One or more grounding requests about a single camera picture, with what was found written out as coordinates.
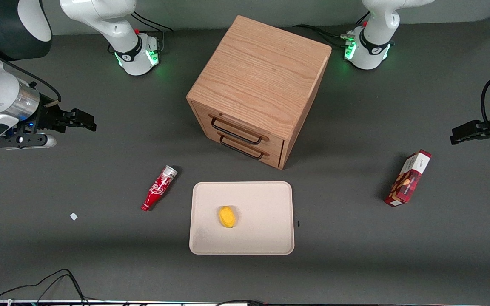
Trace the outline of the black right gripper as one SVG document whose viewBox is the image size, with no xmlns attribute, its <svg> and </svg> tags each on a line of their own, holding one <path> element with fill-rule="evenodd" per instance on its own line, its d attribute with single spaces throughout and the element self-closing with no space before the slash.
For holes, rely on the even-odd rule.
<svg viewBox="0 0 490 306">
<path fill-rule="evenodd" d="M 56 102 L 42 102 L 38 109 L 26 120 L 26 126 L 34 132 L 37 130 L 54 130 L 58 133 L 66 133 L 66 126 L 97 130 L 95 117 L 79 109 L 64 112 Z M 37 149 L 45 145 L 45 134 L 18 133 L 13 136 L 0 137 L 0 148 Z"/>
</svg>

